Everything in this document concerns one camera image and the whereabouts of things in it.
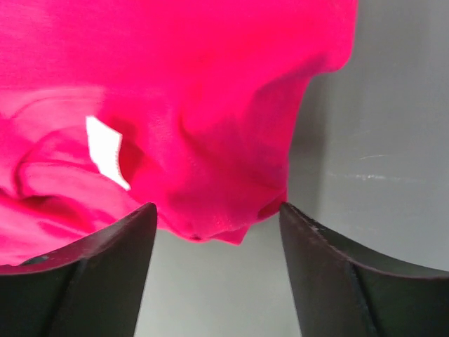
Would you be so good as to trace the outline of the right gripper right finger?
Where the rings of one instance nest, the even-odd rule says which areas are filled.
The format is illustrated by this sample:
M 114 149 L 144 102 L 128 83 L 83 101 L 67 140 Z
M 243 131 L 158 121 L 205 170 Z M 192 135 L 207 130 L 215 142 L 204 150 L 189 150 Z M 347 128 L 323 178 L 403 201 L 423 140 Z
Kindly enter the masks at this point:
M 369 249 L 289 203 L 279 224 L 302 336 L 448 335 L 448 272 Z

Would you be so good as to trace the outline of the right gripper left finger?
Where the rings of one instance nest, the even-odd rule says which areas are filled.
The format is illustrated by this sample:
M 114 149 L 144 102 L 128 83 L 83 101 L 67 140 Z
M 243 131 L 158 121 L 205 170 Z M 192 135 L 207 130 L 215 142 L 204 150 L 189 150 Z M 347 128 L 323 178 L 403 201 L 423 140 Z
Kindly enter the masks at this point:
M 1 266 L 1 335 L 133 336 L 156 235 L 148 203 L 17 266 Z

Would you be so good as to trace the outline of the magenta t-shirt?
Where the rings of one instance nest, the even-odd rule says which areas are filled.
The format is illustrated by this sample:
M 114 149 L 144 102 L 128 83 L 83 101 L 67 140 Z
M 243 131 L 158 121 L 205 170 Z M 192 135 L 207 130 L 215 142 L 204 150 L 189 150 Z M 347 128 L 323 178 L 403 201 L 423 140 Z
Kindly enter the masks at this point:
M 1 263 L 151 202 L 159 227 L 240 244 L 287 197 L 313 77 L 356 1 L 2 1 Z

